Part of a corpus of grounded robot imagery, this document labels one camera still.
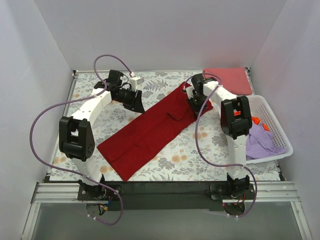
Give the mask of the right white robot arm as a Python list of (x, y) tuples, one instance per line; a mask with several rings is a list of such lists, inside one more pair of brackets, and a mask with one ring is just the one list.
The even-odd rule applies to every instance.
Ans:
[(195, 74), (187, 80), (191, 86), (185, 83), (182, 91), (187, 94), (187, 102), (190, 105), (195, 122), (195, 136), (198, 136), (200, 117), (209, 107), (209, 101), (215, 102), (220, 110), (220, 127), (225, 134), (228, 143), (229, 163), (214, 164), (209, 162), (201, 153), (198, 140), (195, 140), (196, 148), (200, 157), (209, 165), (217, 168), (227, 168), (227, 195), (237, 199), (250, 185), (252, 171), (246, 167), (246, 142), (253, 126), (249, 99), (237, 96), (222, 86), (222, 80), (212, 74)]

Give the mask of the dark red t shirt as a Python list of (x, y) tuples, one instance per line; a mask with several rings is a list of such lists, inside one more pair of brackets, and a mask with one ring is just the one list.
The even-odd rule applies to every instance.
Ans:
[(98, 145), (123, 181), (151, 161), (182, 130), (195, 122), (181, 83), (169, 95)]

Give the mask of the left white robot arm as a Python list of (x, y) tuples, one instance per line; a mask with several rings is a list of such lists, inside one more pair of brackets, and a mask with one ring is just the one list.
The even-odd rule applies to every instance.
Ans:
[(110, 70), (104, 82), (99, 81), (94, 85), (91, 99), (86, 100), (70, 117), (63, 116), (59, 120), (59, 150), (75, 164), (82, 182), (90, 186), (89, 194), (95, 200), (103, 199), (107, 191), (99, 183), (102, 174), (92, 157), (95, 151), (92, 125), (112, 101), (122, 103), (129, 111), (145, 113), (142, 91), (138, 89), (144, 78), (131, 74), (131, 78), (123, 82), (123, 76), (118, 70)]

